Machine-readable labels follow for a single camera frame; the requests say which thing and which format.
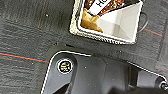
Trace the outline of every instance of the floor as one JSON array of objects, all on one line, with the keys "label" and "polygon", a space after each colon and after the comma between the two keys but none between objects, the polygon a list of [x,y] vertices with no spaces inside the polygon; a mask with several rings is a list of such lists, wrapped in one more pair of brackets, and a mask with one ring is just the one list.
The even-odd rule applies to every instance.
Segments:
[{"label": "floor", "polygon": [[39,94],[48,66],[46,52],[58,42],[133,62],[168,79],[168,0],[146,0],[142,11],[149,24],[133,45],[72,35],[73,4],[74,0],[0,0],[2,94]]}]

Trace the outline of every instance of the red stitching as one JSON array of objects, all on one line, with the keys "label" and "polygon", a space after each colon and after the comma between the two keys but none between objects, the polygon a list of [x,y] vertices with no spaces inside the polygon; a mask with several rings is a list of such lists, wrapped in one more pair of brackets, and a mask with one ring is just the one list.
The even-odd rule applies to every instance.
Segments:
[{"label": "red stitching", "polygon": [[154,32],[154,31],[152,31],[152,30],[149,30],[149,29],[146,29],[146,28],[144,28],[144,30],[146,30],[146,31],[148,31],[148,32],[151,32],[151,33],[153,33],[153,34],[156,34],[156,35],[158,35],[158,36],[164,36],[164,35],[162,35],[162,34],[159,34],[159,33],[156,33],[156,32]]},{"label": "red stitching", "polygon": [[0,53],[0,55],[10,56],[10,57],[16,57],[16,58],[21,58],[21,59],[26,59],[26,60],[32,60],[32,61],[38,61],[38,62],[49,63],[48,61],[43,61],[43,60],[38,60],[38,59],[33,59],[33,58],[27,58],[27,57],[22,57],[22,56],[16,56],[16,55],[11,55],[11,54]]}]

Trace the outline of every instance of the fabric surface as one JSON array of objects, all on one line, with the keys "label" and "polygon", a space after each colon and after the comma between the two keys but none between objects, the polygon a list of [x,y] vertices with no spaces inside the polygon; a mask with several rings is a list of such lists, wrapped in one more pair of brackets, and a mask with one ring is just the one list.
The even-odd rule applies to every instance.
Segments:
[{"label": "fabric surface", "polygon": [[114,45],[70,34],[74,0],[0,0],[0,92],[38,94],[48,64],[47,50],[57,42],[133,62],[168,79],[168,0],[146,0],[149,24],[133,45]]}]

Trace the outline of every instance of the food packaging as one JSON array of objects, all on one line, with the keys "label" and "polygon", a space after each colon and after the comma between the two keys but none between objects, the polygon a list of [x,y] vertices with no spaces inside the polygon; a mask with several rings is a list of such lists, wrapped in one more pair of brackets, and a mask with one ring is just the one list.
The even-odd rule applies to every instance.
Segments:
[{"label": "food packaging", "polygon": [[84,3],[85,0],[75,0],[70,25],[72,34],[114,44],[136,43],[139,16],[143,5],[141,0],[101,15],[97,19],[97,25],[103,33],[81,26]]}]

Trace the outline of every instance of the gray carpet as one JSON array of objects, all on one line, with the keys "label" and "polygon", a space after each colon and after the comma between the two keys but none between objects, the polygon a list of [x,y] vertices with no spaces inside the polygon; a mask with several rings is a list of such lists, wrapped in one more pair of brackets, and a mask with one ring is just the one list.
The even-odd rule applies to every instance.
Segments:
[{"label": "gray carpet", "polygon": [[[63,42],[133,62],[168,78],[168,0],[146,0],[142,11],[148,14],[149,24],[133,45],[70,34],[73,4],[74,0],[0,0],[0,53],[45,60],[47,50]],[[40,93],[47,65],[0,55],[0,93]]]}]

